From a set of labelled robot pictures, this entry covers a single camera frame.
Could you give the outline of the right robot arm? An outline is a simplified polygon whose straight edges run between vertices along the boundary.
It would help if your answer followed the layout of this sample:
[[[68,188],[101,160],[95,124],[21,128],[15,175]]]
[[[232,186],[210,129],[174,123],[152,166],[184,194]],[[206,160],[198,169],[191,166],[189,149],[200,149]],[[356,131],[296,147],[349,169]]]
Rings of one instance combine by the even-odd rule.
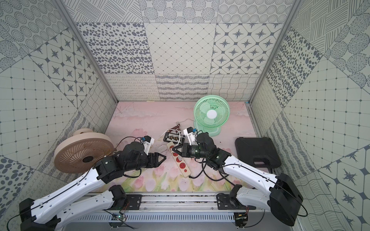
[[[216,147],[208,133],[190,137],[190,143],[170,147],[182,158],[202,158],[206,165],[220,173],[234,176],[252,186],[248,189],[235,185],[229,194],[234,206],[254,206],[270,211],[275,218],[288,226],[294,226],[303,197],[290,176],[275,175],[248,165],[229,152]]]

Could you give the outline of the cream power strip red sockets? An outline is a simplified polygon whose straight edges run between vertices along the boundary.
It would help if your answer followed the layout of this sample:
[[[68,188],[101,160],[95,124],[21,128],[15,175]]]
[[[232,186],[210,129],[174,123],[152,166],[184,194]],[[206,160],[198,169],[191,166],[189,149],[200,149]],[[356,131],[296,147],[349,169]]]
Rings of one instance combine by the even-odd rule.
[[[169,151],[171,153],[171,156],[175,160],[178,168],[180,169],[181,174],[183,175],[183,177],[188,178],[191,175],[191,171],[188,168],[188,165],[182,159],[182,157],[179,156],[179,154],[177,154],[177,153],[175,153],[175,152],[172,151],[172,148],[174,147],[174,143],[173,142],[167,143],[167,147],[168,147],[168,149],[169,149]]]

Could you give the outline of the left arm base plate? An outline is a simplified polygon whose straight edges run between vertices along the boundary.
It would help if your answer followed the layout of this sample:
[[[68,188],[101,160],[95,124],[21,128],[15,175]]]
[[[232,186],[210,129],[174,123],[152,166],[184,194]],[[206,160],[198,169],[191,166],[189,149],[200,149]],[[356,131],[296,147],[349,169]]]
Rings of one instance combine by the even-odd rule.
[[[119,195],[113,197],[112,210],[139,210],[142,202],[141,194]]]

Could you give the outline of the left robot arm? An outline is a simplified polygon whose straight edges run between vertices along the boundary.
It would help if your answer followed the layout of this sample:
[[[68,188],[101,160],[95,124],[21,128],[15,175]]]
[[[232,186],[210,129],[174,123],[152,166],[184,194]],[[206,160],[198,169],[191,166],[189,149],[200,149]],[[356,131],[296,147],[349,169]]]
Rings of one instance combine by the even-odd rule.
[[[20,229],[54,231],[98,210],[123,209],[128,202],[120,185],[113,185],[97,196],[81,198],[117,178],[128,177],[127,171],[156,168],[165,160],[165,155],[146,153],[142,143],[133,141],[122,151],[99,160],[89,171],[61,189],[37,200],[22,201],[19,204]]]

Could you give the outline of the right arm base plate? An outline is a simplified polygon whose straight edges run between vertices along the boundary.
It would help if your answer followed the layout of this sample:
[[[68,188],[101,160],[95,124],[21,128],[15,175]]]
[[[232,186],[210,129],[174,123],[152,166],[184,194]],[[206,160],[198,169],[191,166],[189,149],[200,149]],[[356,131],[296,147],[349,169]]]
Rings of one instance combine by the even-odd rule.
[[[219,210],[246,210],[247,206],[242,205],[236,198],[230,198],[229,194],[218,193],[216,195],[217,207]]]

